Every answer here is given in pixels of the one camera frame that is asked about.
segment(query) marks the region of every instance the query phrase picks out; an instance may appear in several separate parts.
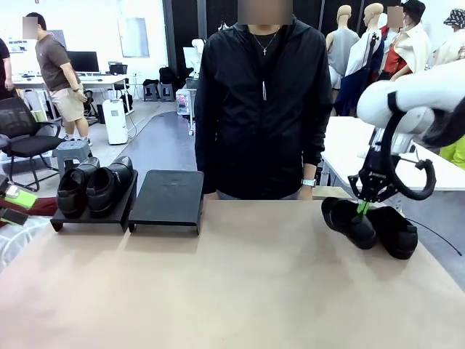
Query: person's hand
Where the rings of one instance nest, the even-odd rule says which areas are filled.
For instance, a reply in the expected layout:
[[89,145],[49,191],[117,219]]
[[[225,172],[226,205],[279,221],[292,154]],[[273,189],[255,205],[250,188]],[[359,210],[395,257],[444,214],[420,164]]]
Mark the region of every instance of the person's hand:
[[79,102],[85,103],[87,101],[87,97],[82,89],[78,89],[76,92],[73,93],[76,95],[76,98],[79,100]]
[[218,193],[216,191],[214,193],[205,194],[203,197],[206,200],[219,200]]
[[302,188],[300,188],[299,196],[297,198],[305,201],[313,200],[313,188],[309,185],[303,185]]
[[5,80],[5,89],[7,89],[7,91],[11,91],[14,88],[15,84],[13,84],[13,81],[11,79]]

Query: white desk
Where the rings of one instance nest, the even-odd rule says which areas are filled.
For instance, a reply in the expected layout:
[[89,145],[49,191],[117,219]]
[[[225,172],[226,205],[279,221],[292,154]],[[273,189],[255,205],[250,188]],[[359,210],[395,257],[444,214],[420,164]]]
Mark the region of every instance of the white desk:
[[[103,76],[79,76],[81,83],[86,89],[112,89],[115,93],[115,84],[122,84],[124,86],[124,94],[126,95],[126,105],[128,107],[128,113],[126,115],[134,112],[134,109],[129,110],[129,101],[128,101],[128,91],[126,89],[125,79],[129,78],[127,75],[103,75]],[[21,78],[13,81],[15,86],[18,89],[41,89],[47,90],[45,87],[44,80],[42,77],[33,77],[33,78]],[[49,96],[49,93],[46,92],[46,97],[52,106],[52,100]],[[54,108],[52,108],[52,114],[54,119],[56,119]]]
[[[325,162],[321,183],[327,183],[329,169],[345,184],[350,186],[348,176],[356,175],[365,159],[357,157],[368,149],[374,127],[352,117],[334,116],[329,120],[326,131],[325,151],[322,153]],[[465,190],[465,171],[449,161],[414,143],[420,159],[430,159],[436,171],[437,184],[435,190]],[[415,153],[403,154],[403,158],[417,161]],[[400,161],[396,173],[399,178],[413,190],[421,190],[426,183],[424,171],[420,171],[407,161]]]

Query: white air purifier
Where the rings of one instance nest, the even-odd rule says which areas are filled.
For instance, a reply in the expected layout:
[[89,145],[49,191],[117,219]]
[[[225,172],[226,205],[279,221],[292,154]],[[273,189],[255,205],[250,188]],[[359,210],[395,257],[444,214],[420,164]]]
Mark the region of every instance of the white air purifier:
[[106,100],[102,104],[108,142],[111,145],[124,144],[128,141],[126,115],[122,100]]

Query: jacket zipper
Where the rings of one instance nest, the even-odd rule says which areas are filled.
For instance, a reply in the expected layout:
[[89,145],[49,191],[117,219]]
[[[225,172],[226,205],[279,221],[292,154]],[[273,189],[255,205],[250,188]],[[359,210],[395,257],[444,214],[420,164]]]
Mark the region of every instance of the jacket zipper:
[[264,85],[264,80],[262,82],[262,91],[263,91],[263,100],[267,100],[267,88]]

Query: white wall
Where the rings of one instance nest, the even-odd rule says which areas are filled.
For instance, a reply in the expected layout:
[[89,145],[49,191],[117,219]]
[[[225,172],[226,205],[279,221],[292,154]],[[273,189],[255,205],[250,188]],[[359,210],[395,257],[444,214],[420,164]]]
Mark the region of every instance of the white wall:
[[[0,37],[22,36],[22,17],[38,12],[47,28],[64,32],[69,51],[96,51],[102,72],[108,61],[128,65],[128,74],[137,74],[137,83],[158,79],[158,70],[168,64],[161,0],[34,0],[9,1],[1,9]],[[118,32],[118,16],[144,17],[147,27],[149,58],[123,58]],[[13,54],[14,73],[37,71],[35,52]]]
[[433,49],[440,47],[453,30],[444,21],[452,9],[465,9],[465,0],[421,0],[426,5],[422,23],[431,39]]

